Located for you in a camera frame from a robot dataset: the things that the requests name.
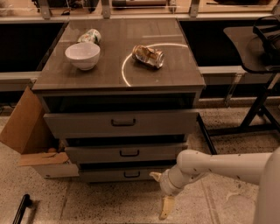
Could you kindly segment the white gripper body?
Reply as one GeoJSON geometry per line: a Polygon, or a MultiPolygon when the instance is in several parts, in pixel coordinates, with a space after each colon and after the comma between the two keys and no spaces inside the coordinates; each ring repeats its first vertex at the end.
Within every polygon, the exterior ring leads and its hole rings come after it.
{"type": "Polygon", "coordinates": [[[177,188],[169,179],[169,171],[164,171],[159,179],[160,188],[164,196],[177,196],[183,191],[182,188],[177,188]]]}

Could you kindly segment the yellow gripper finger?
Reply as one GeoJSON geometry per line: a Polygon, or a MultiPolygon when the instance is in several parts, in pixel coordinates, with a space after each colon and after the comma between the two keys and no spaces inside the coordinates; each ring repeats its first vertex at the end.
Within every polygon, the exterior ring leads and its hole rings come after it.
{"type": "Polygon", "coordinates": [[[161,179],[162,174],[161,174],[160,172],[154,172],[154,171],[152,171],[152,172],[150,173],[150,176],[151,176],[152,178],[154,178],[157,182],[159,182],[160,179],[161,179]]]}
{"type": "Polygon", "coordinates": [[[165,220],[172,212],[174,205],[175,205],[175,198],[173,196],[164,196],[161,199],[161,211],[159,214],[159,219],[165,220]]]}

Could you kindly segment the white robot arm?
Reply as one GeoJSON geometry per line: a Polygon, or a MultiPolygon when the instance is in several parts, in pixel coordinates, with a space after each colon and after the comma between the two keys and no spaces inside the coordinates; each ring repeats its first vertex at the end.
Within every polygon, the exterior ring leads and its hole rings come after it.
{"type": "Polygon", "coordinates": [[[280,148],[269,153],[227,155],[181,151],[172,168],[150,173],[163,193],[159,218],[168,217],[174,208],[175,197],[186,185],[208,173],[258,185],[253,224],[280,224],[280,148]]]}

